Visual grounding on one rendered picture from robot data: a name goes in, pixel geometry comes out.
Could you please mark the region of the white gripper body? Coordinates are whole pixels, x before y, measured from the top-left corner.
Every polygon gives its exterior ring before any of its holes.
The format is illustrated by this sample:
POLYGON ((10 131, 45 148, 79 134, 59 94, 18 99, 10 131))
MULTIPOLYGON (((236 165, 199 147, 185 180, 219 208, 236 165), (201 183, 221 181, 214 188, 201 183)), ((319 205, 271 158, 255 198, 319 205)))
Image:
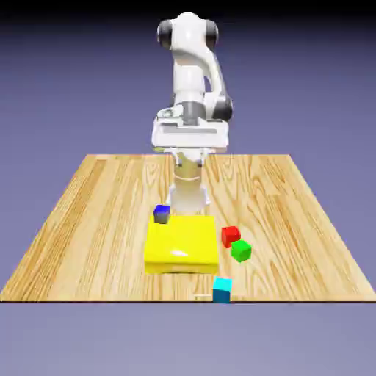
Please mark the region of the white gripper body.
POLYGON ((159 118, 153 122, 152 146, 158 151, 170 149, 207 149, 225 151, 229 144, 228 123, 198 118, 198 125, 184 125, 180 117, 159 118))

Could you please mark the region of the small blue cube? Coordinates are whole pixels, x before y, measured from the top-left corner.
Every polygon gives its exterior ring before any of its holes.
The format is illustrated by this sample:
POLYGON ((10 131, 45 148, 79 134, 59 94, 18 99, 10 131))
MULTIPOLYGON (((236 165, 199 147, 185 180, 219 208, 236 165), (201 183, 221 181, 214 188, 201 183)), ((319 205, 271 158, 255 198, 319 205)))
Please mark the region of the small blue cube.
POLYGON ((170 205, 157 204, 153 210, 155 223, 167 224, 170 219, 170 205))

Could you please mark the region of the small red cube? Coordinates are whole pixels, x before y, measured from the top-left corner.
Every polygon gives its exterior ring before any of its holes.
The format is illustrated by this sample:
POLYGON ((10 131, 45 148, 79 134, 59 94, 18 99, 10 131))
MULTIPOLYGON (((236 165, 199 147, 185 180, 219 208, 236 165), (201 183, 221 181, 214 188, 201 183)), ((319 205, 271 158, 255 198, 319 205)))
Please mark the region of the small red cube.
POLYGON ((223 227, 221 229, 221 241, 225 248, 229 248, 233 242, 241 239, 240 230, 236 226, 223 227))

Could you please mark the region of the small green cube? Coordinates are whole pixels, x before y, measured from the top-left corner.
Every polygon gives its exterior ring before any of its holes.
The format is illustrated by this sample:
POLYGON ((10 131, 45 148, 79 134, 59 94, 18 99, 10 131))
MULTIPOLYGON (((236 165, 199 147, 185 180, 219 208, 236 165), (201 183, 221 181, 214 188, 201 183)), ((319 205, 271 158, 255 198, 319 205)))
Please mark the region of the small green cube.
POLYGON ((247 261, 252 253, 251 245, 243 239, 237 240, 231 243, 231 256, 242 263, 243 261, 247 261))

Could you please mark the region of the small cyan cube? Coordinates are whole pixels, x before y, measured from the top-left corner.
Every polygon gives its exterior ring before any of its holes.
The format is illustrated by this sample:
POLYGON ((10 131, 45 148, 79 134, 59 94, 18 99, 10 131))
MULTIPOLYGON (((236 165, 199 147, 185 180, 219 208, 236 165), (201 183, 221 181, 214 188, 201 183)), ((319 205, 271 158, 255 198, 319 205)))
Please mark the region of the small cyan cube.
POLYGON ((212 301, 214 303, 230 303, 232 279, 216 276, 212 288, 212 301))

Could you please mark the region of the large yellow box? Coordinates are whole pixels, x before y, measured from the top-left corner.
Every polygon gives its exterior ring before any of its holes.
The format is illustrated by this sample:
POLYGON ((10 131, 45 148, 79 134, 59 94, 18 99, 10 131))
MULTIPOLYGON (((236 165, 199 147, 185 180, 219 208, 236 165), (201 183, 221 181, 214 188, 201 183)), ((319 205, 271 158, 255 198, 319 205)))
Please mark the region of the large yellow box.
POLYGON ((166 224, 150 217, 144 263, 148 274, 216 274, 219 254, 214 217, 173 215, 166 224))

